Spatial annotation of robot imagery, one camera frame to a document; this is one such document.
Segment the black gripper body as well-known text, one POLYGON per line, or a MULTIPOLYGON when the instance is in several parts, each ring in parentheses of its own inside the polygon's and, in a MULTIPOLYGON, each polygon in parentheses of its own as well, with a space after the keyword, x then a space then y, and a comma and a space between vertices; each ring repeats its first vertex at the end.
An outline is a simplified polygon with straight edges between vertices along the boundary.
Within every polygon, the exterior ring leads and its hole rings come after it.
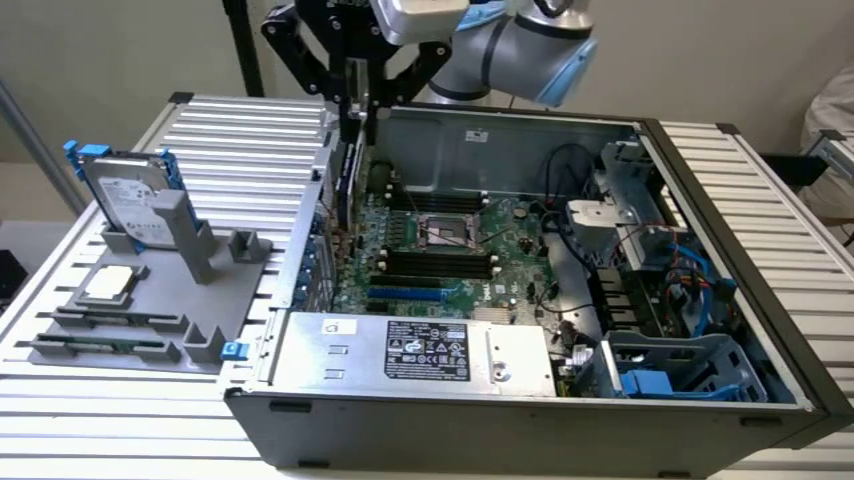
POLYGON ((296 12, 332 56, 389 59, 398 47, 384 38, 368 0, 296 0, 296 12))

